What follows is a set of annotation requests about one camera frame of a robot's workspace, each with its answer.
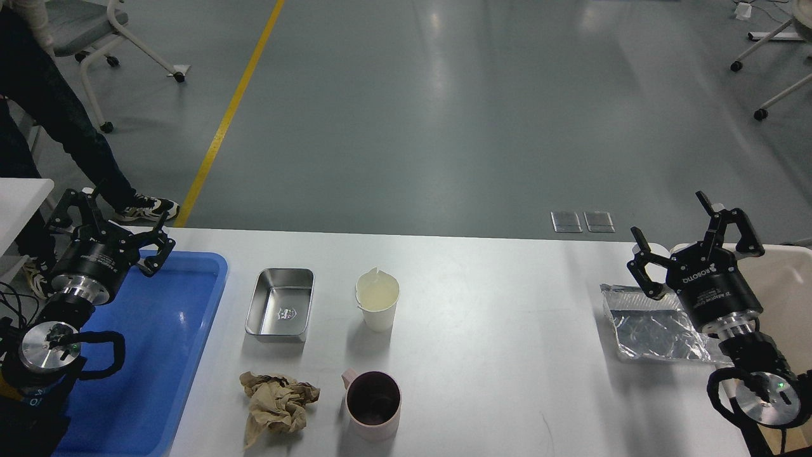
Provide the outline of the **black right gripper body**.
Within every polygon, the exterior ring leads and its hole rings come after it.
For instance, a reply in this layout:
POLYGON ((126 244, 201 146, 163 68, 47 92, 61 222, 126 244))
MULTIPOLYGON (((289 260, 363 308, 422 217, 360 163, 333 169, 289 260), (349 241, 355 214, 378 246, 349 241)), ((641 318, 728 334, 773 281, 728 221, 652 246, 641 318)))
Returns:
POLYGON ((759 243, 728 251, 722 244, 694 243, 661 258, 666 284, 679 298, 693 326, 701 333, 724 333, 748 327, 763 313, 763 306, 743 278, 738 261, 760 257, 759 243))

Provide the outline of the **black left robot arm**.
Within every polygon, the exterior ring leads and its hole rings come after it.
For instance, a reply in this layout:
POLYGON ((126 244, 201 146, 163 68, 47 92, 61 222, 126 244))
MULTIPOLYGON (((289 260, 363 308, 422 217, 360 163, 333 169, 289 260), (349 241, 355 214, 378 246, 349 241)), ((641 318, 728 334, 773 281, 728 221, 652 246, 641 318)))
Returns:
POLYGON ((46 228, 70 235, 70 244, 53 269, 55 292, 40 315, 2 319, 2 455, 50 456, 67 433, 63 413, 78 381, 112 376, 124 367, 124 335, 84 331, 96 307, 110 303, 131 267, 153 277, 175 242, 164 231, 169 218, 159 213, 155 226, 134 234, 105 220, 96 191, 67 190, 46 228))

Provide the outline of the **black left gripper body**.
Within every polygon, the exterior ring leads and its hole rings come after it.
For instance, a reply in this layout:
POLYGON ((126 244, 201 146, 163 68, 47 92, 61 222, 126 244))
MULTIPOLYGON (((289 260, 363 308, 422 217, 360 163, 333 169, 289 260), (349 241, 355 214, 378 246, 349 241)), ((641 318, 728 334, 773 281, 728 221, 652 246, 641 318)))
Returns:
POLYGON ((134 234, 113 234, 104 241, 77 238, 53 269, 51 287, 55 293, 83 298, 93 305, 108 304, 138 260, 134 234))

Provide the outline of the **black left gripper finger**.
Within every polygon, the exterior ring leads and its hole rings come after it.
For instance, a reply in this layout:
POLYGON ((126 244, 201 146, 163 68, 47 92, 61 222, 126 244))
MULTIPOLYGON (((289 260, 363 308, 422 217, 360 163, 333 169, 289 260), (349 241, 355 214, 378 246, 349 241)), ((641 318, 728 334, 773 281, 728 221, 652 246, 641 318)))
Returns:
POLYGON ((164 231, 165 222, 169 216, 168 211, 163 212, 150 231, 140 232, 130 237, 130 247, 137 255, 140 255, 141 248, 147 246, 156 247, 154 255, 139 258, 136 264, 145 277, 156 275, 171 254, 172 249, 174 249, 174 239, 170 238, 164 231))
POLYGON ((44 229, 50 234, 65 234, 73 241, 107 241, 109 225, 98 206, 96 189, 68 189, 58 200, 44 229))

